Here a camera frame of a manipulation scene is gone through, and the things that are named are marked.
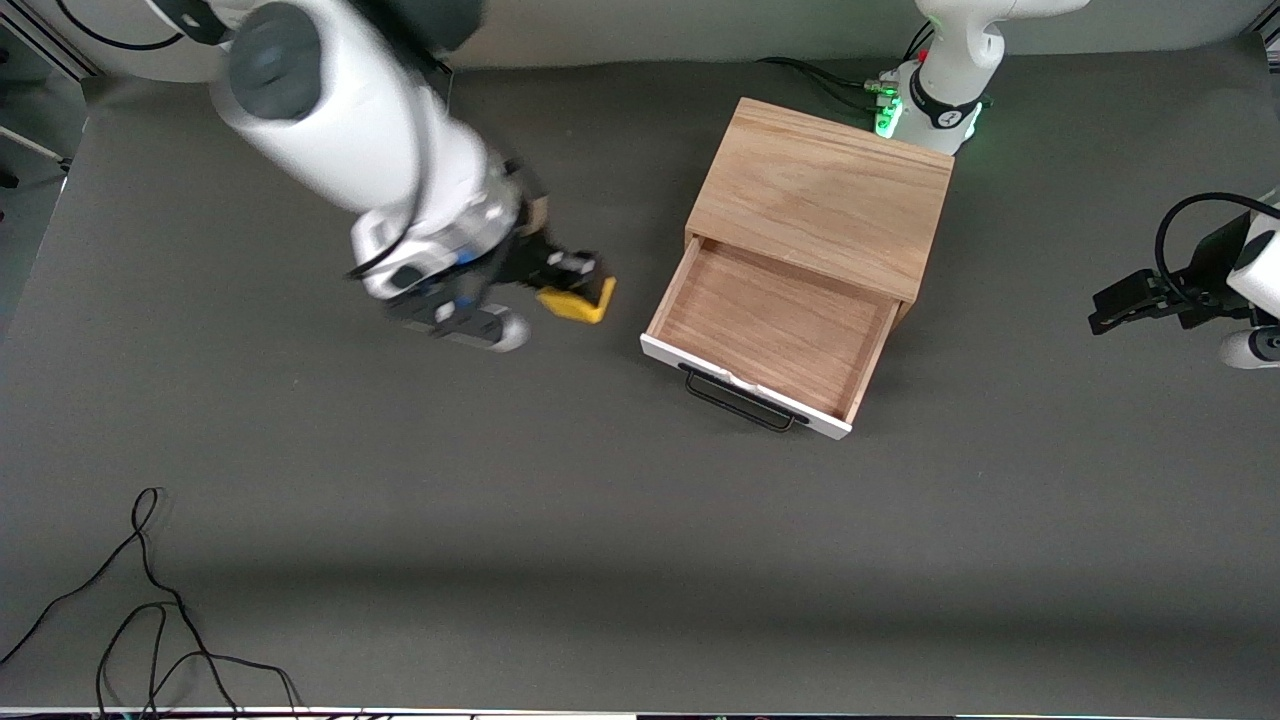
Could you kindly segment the yellow cube block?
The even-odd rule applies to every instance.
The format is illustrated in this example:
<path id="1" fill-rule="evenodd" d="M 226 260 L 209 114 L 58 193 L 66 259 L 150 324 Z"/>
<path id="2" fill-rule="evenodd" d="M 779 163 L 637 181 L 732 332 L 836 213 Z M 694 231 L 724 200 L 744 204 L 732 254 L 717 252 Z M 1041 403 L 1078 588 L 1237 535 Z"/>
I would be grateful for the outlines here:
<path id="1" fill-rule="evenodd" d="M 614 277 L 605 278 L 600 297 L 594 304 L 568 291 L 552 288 L 539 290 L 536 299 L 544 309 L 561 319 L 595 325 L 605 318 L 616 286 Z"/>

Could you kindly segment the white-front drawer with black handle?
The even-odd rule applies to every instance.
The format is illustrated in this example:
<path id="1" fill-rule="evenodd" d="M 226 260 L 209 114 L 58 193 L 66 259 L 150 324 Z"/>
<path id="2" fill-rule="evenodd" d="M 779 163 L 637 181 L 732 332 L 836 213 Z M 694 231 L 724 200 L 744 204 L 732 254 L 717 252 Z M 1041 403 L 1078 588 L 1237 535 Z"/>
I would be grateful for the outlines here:
<path id="1" fill-rule="evenodd" d="M 686 391 L 785 433 L 842 439 L 870 384 L 900 301 L 694 236 L 640 337 Z"/>

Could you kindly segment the wooden drawer cabinet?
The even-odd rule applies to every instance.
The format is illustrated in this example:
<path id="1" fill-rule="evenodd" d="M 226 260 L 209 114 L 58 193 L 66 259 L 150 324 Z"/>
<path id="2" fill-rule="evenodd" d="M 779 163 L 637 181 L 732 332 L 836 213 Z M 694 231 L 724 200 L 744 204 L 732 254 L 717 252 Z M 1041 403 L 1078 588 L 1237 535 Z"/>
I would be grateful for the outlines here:
<path id="1" fill-rule="evenodd" d="M 955 160 L 741 97 L 687 218 L 712 240 L 899 305 L 918 301 Z"/>

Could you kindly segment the dark grey table mat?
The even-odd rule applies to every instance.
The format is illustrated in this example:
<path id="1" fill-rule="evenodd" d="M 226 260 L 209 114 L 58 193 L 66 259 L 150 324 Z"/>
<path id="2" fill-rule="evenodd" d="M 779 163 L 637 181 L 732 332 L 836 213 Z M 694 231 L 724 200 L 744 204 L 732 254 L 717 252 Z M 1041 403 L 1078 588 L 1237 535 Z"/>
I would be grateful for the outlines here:
<path id="1" fill-rule="evenodd" d="M 99 79 L 0 343 L 0 655 L 150 527 L 216 652 L 310 703 L 1280 717 L 1280 372 L 1094 337 L 1160 218 L 1280 181 L 1260 42 L 1015 56 L 845 439 L 644 357 L 758 64 L 461 76 L 620 278 L 490 354 L 387 322 L 349 217 L 196 85 Z"/>

